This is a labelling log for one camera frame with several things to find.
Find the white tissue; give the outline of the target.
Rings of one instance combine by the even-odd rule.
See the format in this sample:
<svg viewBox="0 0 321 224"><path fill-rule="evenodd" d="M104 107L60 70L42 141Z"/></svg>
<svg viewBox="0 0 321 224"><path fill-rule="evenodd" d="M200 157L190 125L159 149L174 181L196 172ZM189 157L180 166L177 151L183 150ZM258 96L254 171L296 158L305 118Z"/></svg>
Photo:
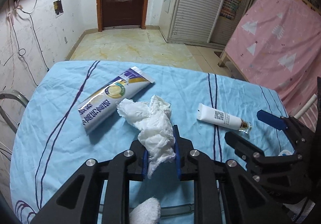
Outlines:
<svg viewBox="0 0 321 224"><path fill-rule="evenodd" d="M176 157L171 104L153 95L150 102L125 98L116 108L128 124L139 130L138 140L148 152L147 177L150 179L161 163L173 162Z"/></svg>

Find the white metal chair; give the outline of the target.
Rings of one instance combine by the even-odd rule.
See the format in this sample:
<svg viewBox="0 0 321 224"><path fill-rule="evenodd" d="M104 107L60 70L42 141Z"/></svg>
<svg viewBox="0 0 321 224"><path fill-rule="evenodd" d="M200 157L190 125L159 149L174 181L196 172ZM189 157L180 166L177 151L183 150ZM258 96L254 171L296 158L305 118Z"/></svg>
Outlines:
<svg viewBox="0 0 321 224"><path fill-rule="evenodd" d="M316 102L318 96L313 94L307 103L294 115L296 119L300 119Z"/></svg>

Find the small white cream tube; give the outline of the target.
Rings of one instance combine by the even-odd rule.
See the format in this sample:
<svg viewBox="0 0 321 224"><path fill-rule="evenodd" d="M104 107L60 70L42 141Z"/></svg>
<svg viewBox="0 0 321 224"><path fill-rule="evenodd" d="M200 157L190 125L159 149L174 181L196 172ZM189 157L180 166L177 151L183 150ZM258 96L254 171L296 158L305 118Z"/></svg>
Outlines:
<svg viewBox="0 0 321 224"><path fill-rule="evenodd" d="M224 111L205 106L202 103L198 106L196 118L205 123L244 132L246 134L252 130L252 125L249 122L234 115L225 113Z"/></svg>

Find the light blue bed sheet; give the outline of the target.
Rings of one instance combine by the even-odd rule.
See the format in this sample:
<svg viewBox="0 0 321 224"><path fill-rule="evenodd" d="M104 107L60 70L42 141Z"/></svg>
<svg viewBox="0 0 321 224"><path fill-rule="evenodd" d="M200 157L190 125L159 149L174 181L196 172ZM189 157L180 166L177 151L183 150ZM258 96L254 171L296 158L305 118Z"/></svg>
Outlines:
<svg viewBox="0 0 321 224"><path fill-rule="evenodd" d="M112 159L137 138L138 130L118 113L87 133L78 112L82 101L131 67L132 63L108 61L59 62L35 89L17 130L10 164L12 207L21 222L30 223L87 159ZM275 91L204 72L148 64L138 68L154 83L134 100L148 102L157 95L168 102L180 135L209 157L220 162L237 159L225 142L224 128L197 120L199 104L249 122L252 130L246 138L267 156L292 150L283 132L257 119L259 110L287 116Z"/></svg>

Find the pink tree-print curtain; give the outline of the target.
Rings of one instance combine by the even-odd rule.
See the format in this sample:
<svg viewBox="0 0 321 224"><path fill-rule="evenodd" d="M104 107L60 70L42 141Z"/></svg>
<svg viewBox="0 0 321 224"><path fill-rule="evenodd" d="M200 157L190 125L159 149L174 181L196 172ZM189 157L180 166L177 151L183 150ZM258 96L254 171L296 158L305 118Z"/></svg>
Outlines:
<svg viewBox="0 0 321 224"><path fill-rule="evenodd" d="M302 0L256 0L225 52L248 82L275 90L296 115L317 92L320 14Z"/></svg>

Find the large toothpaste tube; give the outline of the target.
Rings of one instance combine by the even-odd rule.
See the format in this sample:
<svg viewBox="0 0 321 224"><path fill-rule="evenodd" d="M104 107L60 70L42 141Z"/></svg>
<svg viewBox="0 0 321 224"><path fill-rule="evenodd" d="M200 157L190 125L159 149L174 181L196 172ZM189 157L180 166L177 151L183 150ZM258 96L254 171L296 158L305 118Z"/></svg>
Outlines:
<svg viewBox="0 0 321 224"><path fill-rule="evenodd" d="M131 67L91 94L78 106L78 112L86 133L92 132L116 111L123 99L154 83L154 79L138 67Z"/></svg>

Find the grey metal chair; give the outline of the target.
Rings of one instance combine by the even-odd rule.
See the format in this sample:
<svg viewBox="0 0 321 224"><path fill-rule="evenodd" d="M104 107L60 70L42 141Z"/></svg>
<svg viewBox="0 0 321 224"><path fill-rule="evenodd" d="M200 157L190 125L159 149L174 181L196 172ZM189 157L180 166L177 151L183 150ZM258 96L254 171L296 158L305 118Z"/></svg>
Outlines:
<svg viewBox="0 0 321 224"><path fill-rule="evenodd" d="M22 108L27 107L29 100L19 91L10 89L1 91L1 101L5 102L4 107L1 105L1 124L8 126L16 134L20 125L17 119L21 117Z"/></svg>

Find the white slatted wardrobe door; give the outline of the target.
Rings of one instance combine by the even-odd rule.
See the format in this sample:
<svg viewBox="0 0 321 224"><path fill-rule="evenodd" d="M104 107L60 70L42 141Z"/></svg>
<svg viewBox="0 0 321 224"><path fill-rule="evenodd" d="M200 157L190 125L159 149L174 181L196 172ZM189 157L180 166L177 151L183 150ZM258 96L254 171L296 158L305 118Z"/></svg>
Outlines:
<svg viewBox="0 0 321 224"><path fill-rule="evenodd" d="M208 44L224 0L176 0L169 40Z"/></svg>

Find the colourful wall chart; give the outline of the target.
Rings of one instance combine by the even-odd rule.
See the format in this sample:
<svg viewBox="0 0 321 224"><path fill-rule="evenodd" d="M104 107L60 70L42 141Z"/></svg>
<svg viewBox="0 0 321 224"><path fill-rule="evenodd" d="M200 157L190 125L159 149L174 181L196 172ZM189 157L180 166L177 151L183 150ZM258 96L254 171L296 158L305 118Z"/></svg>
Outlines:
<svg viewBox="0 0 321 224"><path fill-rule="evenodd" d="M220 16L228 20L234 20L241 1L242 0L224 0Z"/></svg>

